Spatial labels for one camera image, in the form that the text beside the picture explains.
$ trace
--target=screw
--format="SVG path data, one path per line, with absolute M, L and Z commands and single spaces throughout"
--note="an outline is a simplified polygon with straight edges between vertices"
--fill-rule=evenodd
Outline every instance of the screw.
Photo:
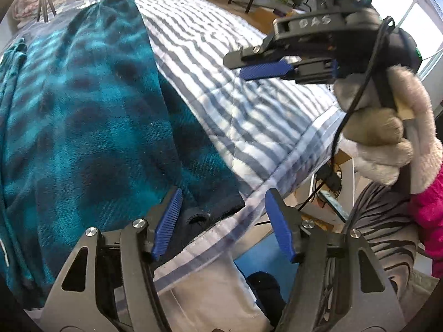
M 87 230 L 86 230 L 86 236 L 88 236 L 88 237 L 92 237 L 92 236 L 94 236 L 96 233 L 97 233 L 97 228 L 95 228 L 95 227 L 89 227 Z
M 136 219 L 132 222 L 132 227 L 142 228 L 145 225 L 146 221 L 143 218 Z
M 349 234 L 352 238 L 360 238 L 362 237 L 362 233 L 359 230 L 350 230 Z
M 306 221 L 302 222 L 302 226 L 304 228 L 307 228 L 308 230 L 310 230 L 310 229 L 314 228 L 315 222 L 311 219 L 307 219 Z

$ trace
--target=striped blanket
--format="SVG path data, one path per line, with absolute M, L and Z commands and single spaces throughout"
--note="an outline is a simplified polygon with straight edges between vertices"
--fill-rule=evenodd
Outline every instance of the striped blanket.
M 72 0 L 77 13 L 96 0 Z M 198 236 L 155 271 L 159 293 L 230 248 L 264 212 L 264 194 L 287 195 L 328 158 L 343 113 L 323 85 L 269 79 L 243 81 L 223 56 L 259 45 L 264 35 L 205 0 L 136 0 L 158 70 L 180 94 L 224 161 L 234 171 L 246 206 Z M 54 19 L 51 28 L 63 24 Z M 47 28 L 31 22 L 19 33 Z

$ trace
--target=pink fluffy clothing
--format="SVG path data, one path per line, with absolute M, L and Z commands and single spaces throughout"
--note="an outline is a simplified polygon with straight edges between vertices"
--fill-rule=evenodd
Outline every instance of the pink fluffy clothing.
M 434 260 L 432 275 L 443 277 L 443 165 L 434 182 L 411 197 L 411 215 L 423 228 L 421 240 Z

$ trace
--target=window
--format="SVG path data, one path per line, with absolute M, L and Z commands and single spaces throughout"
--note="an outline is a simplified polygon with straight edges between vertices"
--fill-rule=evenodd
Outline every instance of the window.
M 372 0 L 381 18 L 392 16 L 397 26 L 416 41 L 423 58 L 433 56 L 443 47 L 443 21 L 427 0 Z M 442 53 L 423 61 L 419 74 L 428 73 Z

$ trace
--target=hand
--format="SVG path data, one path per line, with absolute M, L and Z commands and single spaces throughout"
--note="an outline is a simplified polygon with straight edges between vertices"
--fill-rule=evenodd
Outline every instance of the hand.
M 411 193 L 423 192 L 435 180 L 442 164 L 442 144 L 436 138 L 436 126 L 429 94 L 419 79 L 407 68 L 388 69 L 393 94 L 415 115 L 415 129 L 407 129 L 395 111 L 381 108 L 375 85 L 366 88 L 355 113 L 343 129 L 343 136 L 356 143 L 356 170 L 384 185 L 393 185 L 401 167 L 411 163 Z M 363 75 L 350 75 L 334 84 L 340 107 L 347 111 L 363 81 Z

